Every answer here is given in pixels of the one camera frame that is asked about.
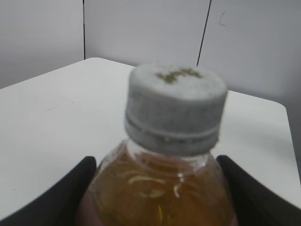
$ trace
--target bottle neck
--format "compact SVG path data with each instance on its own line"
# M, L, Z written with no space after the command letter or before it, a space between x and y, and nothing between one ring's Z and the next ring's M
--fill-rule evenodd
M127 151L144 169L177 177L196 173L214 160L209 151L190 157L164 156L141 147L131 139L127 142Z

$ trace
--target white bottle cap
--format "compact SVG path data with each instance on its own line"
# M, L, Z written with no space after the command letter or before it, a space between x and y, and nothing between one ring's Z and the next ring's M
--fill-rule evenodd
M130 75L126 131L159 154L208 152L218 141L226 95L225 83L201 68L141 65Z

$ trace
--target white table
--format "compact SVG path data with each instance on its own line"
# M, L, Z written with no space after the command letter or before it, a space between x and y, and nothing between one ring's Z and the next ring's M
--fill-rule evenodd
M132 66L91 58L0 90L0 218L55 184L84 156L122 139ZM285 108L229 92L214 155L226 154L301 207Z

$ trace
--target plastic bottle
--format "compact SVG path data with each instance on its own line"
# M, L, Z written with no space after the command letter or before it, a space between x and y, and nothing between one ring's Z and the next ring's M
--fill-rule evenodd
M80 226L236 226L218 141L227 88L200 68L148 64L129 80L123 141L100 165Z

